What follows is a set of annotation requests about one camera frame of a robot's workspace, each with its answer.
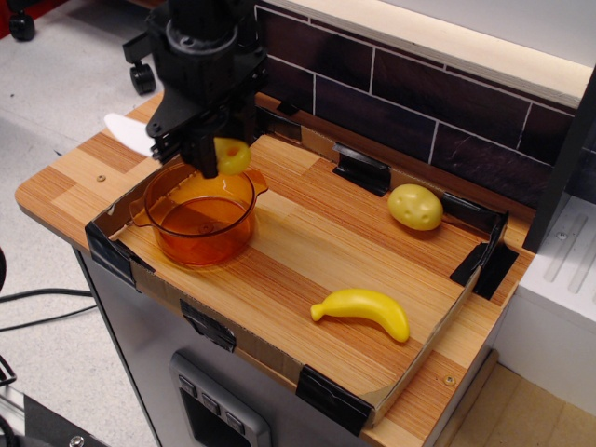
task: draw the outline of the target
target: white wall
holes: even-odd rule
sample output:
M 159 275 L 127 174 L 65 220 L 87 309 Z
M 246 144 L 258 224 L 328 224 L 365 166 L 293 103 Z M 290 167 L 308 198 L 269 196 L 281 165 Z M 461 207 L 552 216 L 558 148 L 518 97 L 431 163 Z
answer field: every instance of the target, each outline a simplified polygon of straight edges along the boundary
M 596 64 L 595 0 L 382 1 L 569 61 Z

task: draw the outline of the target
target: black cable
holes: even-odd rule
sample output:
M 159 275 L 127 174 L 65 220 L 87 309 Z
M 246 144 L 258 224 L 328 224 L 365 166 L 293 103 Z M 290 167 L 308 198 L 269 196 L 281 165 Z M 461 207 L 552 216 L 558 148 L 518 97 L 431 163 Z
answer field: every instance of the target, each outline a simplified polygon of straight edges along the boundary
M 90 291 L 77 291 L 73 289 L 37 289 L 34 291 L 22 291 L 20 293 L 14 293 L 12 295 L 1 296 L 0 304 L 36 295 L 93 296 Z
M 50 321 L 56 321 L 57 319 L 68 318 L 68 317 L 71 317 L 72 315 L 80 314 L 82 312 L 87 312 L 88 310 L 94 309 L 96 307 L 97 307 L 96 305 L 90 305 L 89 307 L 85 307 L 83 309 L 78 309 L 78 310 L 75 310 L 74 312 L 69 312 L 68 314 L 58 315 L 57 317 L 44 318 L 44 319 L 39 319 L 36 321 L 30 321 L 29 323 L 18 324 L 16 326 L 0 328 L 0 332 L 8 332 L 8 331 L 14 331 L 16 329 L 30 328 L 31 326 L 37 326 L 39 324 L 49 323 Z
M 2 248 L 0 248 L 0 291 L 4 286 L 4 280 L 7 278 L 7 258 L 4 257 Z
M 28 298 L 30 296 L 36 296 L 36 295 L 93 296 L 90 291 L 78 291 L 78 290 L 73 290 L 73 289 L 37 289 L 34 291 L 22 291 L 20 293 L 14 293 L 12 295 L 0 297 L 0 304 L 7 303 L 9 301 L 20 300 L 22 298 Z M 94 309 L 95 307 L 97 307 L 97 306 L 91 305 L 91 306 L 85 307 L 83 309 L 75 310 L 74 312 L 70 312 L 68 314 L 58 315 L 57 317 L 44 318 L 44 319 L 39 319 L 36 321 L 30 321 L 28 323 L 18 324 L 16 326 L 0 328 L 0 332 L 8 332 L 8 331 L 14 331 L 17 329 L 30 328 L 32 326 L 37 326 L 39 324 L 49 323 L 51 321 L 56 321 L 58 319 L 68 318 L 73 315 L 80 314 L 82 312 L 87 312 L 88 310 Z

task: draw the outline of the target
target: dark brick tile wall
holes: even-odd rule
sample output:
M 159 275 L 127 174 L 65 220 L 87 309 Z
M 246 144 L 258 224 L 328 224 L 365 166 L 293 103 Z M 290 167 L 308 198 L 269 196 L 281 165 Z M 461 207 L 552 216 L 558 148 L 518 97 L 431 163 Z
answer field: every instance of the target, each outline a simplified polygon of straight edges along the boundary
M 372 94 L 515 146 L 530 103 L 435 67 L 377 51 Z
M 549 165 L 444 125 L 432 165 L 526 205 L 538 202 L 552 172 Z
M 525 123 L 520 152 L 554 165 L 573 118 L 533 104 Z
M 574 110 L 267 3 L 257 15 L 270 55 L 265 93 L 537 206 Z
M 428 162 L 435 123 L 327 79 L 317 80 L 317 116 Z

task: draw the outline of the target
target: yellow potato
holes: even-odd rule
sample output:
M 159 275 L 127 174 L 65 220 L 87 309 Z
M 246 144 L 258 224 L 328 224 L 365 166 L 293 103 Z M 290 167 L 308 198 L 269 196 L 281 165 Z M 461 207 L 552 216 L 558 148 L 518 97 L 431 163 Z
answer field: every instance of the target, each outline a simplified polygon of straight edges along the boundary
M 389 212 L 414 230 L 433 230 L 440 225 L 443 206 L 430 190 L 418 184 L 402 184 L 389 195 Z

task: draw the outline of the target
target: button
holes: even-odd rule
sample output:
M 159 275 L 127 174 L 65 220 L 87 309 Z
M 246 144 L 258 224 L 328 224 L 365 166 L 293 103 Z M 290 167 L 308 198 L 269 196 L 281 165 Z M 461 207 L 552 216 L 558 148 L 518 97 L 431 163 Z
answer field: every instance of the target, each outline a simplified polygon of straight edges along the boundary
M 244 424 L 242 424 L 237 417 L 235 417 L 233 414 L 225 412 L 225 418 L 227 419 L 227 425 L 241 435 L 244 435 Z
M 219 403 L 207 396 L 205 393 L 203 393 L 203 405 L 205 405 L 205 407 L 216 416 L 220 415 L 221 412 Z
M 193 398 L 196 397 L 196 388 L 193 384 L 191 384 L 187 379 L 185 379 L 184 377 L 182 377 L 181 375 L 178 376 L 178 379 L 180 380 L 180 387 L 186 391 L 188 394 L 190 394 Z

